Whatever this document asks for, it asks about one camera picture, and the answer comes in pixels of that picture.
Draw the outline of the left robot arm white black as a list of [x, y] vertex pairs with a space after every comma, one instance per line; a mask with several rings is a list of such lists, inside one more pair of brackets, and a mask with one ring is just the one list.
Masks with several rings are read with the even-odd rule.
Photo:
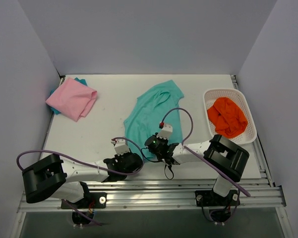
[[38, 203], [54, 197], [84, 208], [91, 200], [86, 182], [122, 181], [138, 173], [144, 165], [143, 157], [131, 151], [94, 164], [56, 151], [47, 153], [48, 156], [22, 169], [27, 203]]

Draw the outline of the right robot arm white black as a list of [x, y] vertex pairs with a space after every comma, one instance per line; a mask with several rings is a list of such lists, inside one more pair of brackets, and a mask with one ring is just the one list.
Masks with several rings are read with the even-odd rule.
[[168, 140], [152, 135], [145, 141], [145, 147], [159, 162], [168, 167], [184, 163], [204, 162], [218, 173], [210, 192], [215, 204], [223, 204], [233, 186], [247, 197], [250, 193], [238, 183], [241, 180], [249, 153], [222, 135], [214, 135], [208, 141], [194, 144], [168, 144]]

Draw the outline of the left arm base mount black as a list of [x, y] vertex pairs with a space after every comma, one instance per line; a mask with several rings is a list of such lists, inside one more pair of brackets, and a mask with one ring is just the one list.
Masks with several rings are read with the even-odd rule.
[[105, 192], [92, 192], [75, 203], [68, 201], [68, 204], [76, 209], [104, 209], [106, 208], [106, 203], [107, 193]]

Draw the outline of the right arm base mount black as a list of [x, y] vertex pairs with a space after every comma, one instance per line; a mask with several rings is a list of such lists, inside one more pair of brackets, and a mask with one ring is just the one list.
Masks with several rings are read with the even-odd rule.
[[196, 205], [199, 207], [226, 207], [239, 206], [238, 191], [230, 190], [226, 197], [216, 194], [212, 190], [196, 190]]

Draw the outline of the teal t-shirt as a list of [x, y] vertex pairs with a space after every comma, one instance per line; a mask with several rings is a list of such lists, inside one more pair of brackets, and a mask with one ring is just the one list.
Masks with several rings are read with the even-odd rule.
[[125, 137], [143, 148], [145, 141], [159, 131], [164, 115], [178, 108], [183, 97], [183, 92], [173, 80], [151, 87], [137, 98], [131, 114], [124, 120]]

